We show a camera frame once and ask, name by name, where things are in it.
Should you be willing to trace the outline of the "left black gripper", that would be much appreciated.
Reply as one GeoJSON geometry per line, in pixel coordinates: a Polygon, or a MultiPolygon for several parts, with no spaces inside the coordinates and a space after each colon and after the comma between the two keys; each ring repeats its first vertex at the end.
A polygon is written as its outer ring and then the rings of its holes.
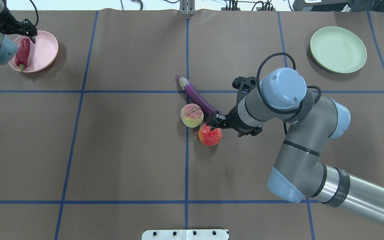
{"type": "Polygon", "coordinates": [[[30,41],[33,44],[36,44],[36,36],[38,35],[38,30],[36,26],[29,20],[25,19],[23,21],[17,21],[11,23],[3,23],[4,29],[2,33],[5,35],[21,35],[29,37],[30,41]]]}

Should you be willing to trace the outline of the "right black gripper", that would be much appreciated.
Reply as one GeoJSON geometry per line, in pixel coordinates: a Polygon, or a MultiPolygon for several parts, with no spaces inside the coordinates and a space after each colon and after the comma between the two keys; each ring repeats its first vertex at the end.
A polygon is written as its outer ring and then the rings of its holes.
{"type": "Polygon", "coordinates": [[[219,111],[215,111],[207,116],[207,126],[210,131],[215,129],[234,129],[238,132],[238,137],[242,136],[256,136],[262,132],[262,125],[249,126],[245,124],[239,116],[238,107],[233,107],[227,115],[221,114],[219,111]]]}

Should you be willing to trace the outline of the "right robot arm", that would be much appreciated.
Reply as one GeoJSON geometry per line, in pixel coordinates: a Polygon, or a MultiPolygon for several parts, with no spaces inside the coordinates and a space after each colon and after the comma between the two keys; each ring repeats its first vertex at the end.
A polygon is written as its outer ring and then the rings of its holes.
{"type": "Polygon", "coordinates": [[[348,129],[351,116],[346,107],[309,90],[304,78],[289,67],[257,77],[254,88],[238,94],[227,115],[210,115],[207,124],[212,130],[256,136],[273,118],[290,125],[268,179],[272,193],[293,203],[307,196],[384,225],[383,187],[319,161],[327,140],[348,129]]]}

